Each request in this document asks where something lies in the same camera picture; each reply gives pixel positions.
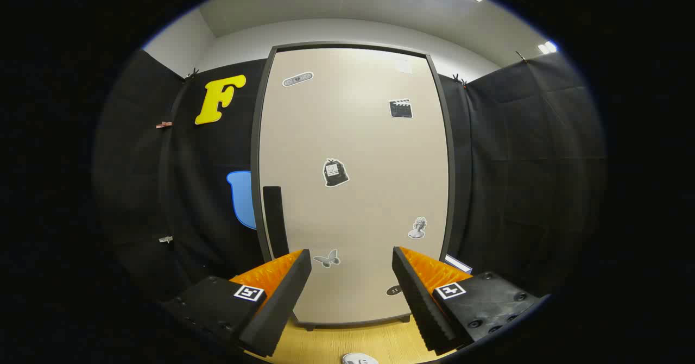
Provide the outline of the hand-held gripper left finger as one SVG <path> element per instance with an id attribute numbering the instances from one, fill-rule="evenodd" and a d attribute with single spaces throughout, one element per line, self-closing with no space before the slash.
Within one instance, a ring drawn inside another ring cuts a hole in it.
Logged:
<path id="1" fill-rule="evenodd" d="M 226 279 L 206 277 L 163 303 L 182 326 L 226 354 L 269 357 L 311 273 L 308 249 Z"/>

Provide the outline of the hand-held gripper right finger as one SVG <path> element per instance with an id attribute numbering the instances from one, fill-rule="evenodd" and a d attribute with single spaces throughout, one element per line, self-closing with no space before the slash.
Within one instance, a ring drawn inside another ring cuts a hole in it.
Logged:
<path id="1" fill-rule="evenodd" d="M 548 300 L 498 273 L 471 275 L 403 246 L 393 248 L 392 269 L 425 347 L 439 355 L 511 331 Z"/>

